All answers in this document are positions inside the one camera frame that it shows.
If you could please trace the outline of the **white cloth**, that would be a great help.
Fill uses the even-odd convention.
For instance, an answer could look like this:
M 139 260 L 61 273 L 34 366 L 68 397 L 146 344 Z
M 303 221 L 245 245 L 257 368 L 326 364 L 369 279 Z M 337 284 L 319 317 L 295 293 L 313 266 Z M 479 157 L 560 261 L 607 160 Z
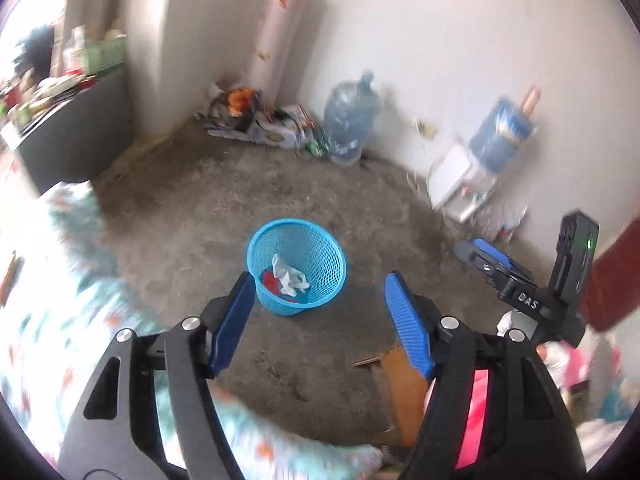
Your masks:
M 281 295 L 295 298 L 300 292 L 310 289 L 306 275 L 292 268 L 279 254 L 273 255 L 271 264 L 273 276 L 279 282 Z

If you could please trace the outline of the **red snack wrapper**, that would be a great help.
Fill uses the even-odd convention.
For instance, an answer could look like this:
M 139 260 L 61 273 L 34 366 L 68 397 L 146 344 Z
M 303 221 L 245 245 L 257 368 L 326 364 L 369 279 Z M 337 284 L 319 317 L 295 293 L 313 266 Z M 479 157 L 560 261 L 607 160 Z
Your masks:
M 281 292 L 281 283 L 270 269 L 262 271 L 262 274 L 260 274 L 260 282 L 262 283 L 262 286 L 265 287 L 266 291 L 270 292 L 270 294 L 273 294 L 284 301 L 296 304 L 297 300 L 294 297 L 285 295 Z

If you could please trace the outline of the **pink clothing bundle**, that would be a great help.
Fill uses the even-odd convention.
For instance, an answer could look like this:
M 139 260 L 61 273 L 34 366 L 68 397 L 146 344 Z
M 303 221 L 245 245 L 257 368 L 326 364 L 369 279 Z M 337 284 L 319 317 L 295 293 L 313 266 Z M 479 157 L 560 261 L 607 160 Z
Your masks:
M 537 347 L 567 408 L 588 469 L 604 456 L 631 419 L 639 388 L 622 369 L 610 338 L 585 332 L 580 346 L 549 341 Z

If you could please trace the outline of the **blue mesh waste basket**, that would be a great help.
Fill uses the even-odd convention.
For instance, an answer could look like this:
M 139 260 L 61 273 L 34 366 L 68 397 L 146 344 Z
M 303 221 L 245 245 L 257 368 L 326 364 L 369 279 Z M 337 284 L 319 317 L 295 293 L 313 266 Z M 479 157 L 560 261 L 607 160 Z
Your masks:
M 310 284 L 310 289 L 295 297 L 296 304 L 270 294 L 260 282 L 263 270 L 272 271 L 274 254 L 303 272 Z M 295 218 L 273 220 L 259 228 L 248 242 L 246 265 L 256 281 L 258 301 L 280 316 L 328 304 L 341 292 L 347 278 L 346 258 L 337 240 L 321 226 Z

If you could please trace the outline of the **white water dispenser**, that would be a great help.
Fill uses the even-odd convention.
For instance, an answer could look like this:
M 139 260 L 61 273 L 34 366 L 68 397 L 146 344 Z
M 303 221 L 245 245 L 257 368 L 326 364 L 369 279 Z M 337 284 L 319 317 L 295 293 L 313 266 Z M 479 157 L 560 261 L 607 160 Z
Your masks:
M 497 180 L 465 145 L 456 143 L 432 166 L 426 192 L 434 210 L 463 224 L 488 200 Z

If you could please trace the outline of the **blue dispenser water bottle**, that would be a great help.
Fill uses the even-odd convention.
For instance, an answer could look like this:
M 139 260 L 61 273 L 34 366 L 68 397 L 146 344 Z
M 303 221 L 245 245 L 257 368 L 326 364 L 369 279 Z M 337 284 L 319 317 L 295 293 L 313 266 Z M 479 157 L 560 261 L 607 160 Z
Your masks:
M 534 130 L 515 103 L 500 98 L 469 140 L 469 150 L 486 170 L 501 174 Z

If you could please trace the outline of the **floor clutter power strip pile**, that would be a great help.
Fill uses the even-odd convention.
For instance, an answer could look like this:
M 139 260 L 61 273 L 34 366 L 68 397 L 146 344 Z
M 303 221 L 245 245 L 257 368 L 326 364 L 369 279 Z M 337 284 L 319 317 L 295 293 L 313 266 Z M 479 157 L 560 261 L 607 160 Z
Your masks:
M 216 138 L 324 155 L 319 129 L 301 105 L 264 105 L 260 92 L 250 87 L 222 90 L 212 84 L 194 118 Z

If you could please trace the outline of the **large clear water jug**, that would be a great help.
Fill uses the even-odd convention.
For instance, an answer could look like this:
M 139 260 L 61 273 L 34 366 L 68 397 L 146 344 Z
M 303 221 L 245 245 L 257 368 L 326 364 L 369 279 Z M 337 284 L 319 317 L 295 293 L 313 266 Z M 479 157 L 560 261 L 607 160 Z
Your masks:
M 331 91 L 321 122 L 324 149 L 331 162 L 352 165 L 382 112 L 383 101 L 372 88 L 374 73 L 365 70 L 358 80 L 344 80 Z

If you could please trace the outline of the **dark grey side cabinet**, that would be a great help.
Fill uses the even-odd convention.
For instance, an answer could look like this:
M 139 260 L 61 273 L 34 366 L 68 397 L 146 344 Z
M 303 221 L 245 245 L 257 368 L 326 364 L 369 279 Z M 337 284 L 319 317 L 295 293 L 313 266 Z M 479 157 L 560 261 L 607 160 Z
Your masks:
M 126 68 L 114 68 L 24 133 L 6 124 L 1 139 L 40 195 L 60 182 L 96 179 L 134 144 Z

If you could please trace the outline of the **rolled floral wallpaper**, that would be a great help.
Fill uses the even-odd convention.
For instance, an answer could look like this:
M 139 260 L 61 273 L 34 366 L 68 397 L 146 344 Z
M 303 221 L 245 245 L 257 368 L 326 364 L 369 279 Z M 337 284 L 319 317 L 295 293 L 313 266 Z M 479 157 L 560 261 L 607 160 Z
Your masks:
M 260 94 L 262 105 L 276 105 L 307 1 L 267 0 L 246 71 L 246 84 Z

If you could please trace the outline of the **green plastic basket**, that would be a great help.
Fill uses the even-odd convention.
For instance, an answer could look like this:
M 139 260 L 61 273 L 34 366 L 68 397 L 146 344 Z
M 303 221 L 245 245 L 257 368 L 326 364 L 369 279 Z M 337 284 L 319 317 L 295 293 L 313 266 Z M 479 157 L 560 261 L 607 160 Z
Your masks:
M 125 62 L 125 44 L 125 36 L 117 36 L 97 44 L 86 44 L 82 49 L 85 74 L 94 76 L 122 65 Z

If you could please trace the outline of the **black clothes pile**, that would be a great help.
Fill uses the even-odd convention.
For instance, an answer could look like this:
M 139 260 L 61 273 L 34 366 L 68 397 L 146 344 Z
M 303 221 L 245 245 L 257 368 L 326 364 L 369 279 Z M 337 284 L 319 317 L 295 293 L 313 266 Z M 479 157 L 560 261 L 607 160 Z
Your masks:
M 44 25 L 34 28 L 18 44 L 18 53 L 13 60 L 14 73 L 23 77 L 34 70 L 35 81 L 42 81 L 50 75 L 52 50 L 54 45 L 54 27 Z

